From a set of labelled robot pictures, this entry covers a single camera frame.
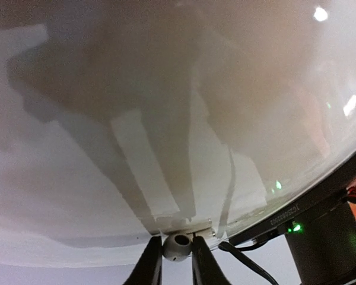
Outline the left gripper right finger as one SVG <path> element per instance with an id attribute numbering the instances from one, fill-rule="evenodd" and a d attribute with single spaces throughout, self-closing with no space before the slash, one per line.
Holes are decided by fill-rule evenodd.
<path id="1" fill-rule="evenodd" d="M 202 236 L 192 240 L 192 273 L 194 285 L 231 285 Z"/>

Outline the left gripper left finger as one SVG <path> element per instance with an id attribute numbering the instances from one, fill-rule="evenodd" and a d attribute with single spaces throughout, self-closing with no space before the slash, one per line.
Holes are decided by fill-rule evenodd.
<path id="1" fill-rule="evenodd" d="M 153 236 L 123 285 L 160 285 L 163 246 L 160 236 Z"/>

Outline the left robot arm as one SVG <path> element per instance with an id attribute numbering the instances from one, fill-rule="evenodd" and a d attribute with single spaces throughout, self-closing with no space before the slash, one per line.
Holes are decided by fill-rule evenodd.
<path id="1" fill-rule="evenodd" d="M 356 153 L 305 194 L 257 225 L 219 244 L 267 282 L 276 280 L 246 252 L 285 236 L 303 284 L 356 284 Z M 167 251 L 189 252 L 193 284 L 228 284 L 204 237 L 154 236 L 148 242 L 127 284 L 161 284 Z"/>

